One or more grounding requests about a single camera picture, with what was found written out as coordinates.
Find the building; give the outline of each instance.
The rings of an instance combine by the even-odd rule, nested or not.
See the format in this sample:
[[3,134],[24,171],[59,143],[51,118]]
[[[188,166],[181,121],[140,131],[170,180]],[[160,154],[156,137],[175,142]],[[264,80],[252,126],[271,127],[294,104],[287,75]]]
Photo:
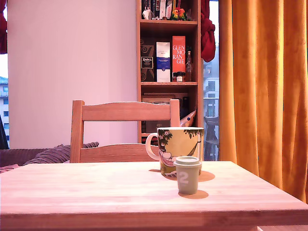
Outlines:
[[8,79],[0,77],[0,115],[8,141],[10,146],[10,123],[9,123],[9,87]]

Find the sofa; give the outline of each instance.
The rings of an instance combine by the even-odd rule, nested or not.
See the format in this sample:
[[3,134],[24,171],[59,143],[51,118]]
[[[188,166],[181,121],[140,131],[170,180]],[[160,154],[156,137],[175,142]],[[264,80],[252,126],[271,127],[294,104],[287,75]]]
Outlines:
[[[84,144],[84,148],[98,147],[98,142]],[[70,145],[41,149],[0,150],[0,173],[28,164],[69,163]]]

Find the green cup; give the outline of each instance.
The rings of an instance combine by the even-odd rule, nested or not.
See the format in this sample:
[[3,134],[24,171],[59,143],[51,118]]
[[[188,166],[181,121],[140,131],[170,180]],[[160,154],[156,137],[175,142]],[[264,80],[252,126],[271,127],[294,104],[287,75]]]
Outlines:
[[186,195],[197,193],[201,161],[194,156],[179,156],[173,165],[177,169],[179,193]]

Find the striped pillow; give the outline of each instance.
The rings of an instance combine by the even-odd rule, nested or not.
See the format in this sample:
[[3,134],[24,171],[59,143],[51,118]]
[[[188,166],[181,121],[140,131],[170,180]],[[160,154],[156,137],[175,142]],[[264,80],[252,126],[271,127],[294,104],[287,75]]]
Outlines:
[[[84,144],[84,148],[95,148],[98,147],[98,142],[92,142]],[[69,160],[71,146],[58,146],[47,149],[35,156],[32,160],[25,162],[23,165],[28,164],[51,164],[51,163],[63,163]]]

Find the white box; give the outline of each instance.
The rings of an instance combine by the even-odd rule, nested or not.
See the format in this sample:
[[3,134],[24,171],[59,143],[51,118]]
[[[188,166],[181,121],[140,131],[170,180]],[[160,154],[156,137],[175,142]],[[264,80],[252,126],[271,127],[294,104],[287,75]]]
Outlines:
[[170,82],[170,42],[156,42],[157,82]]

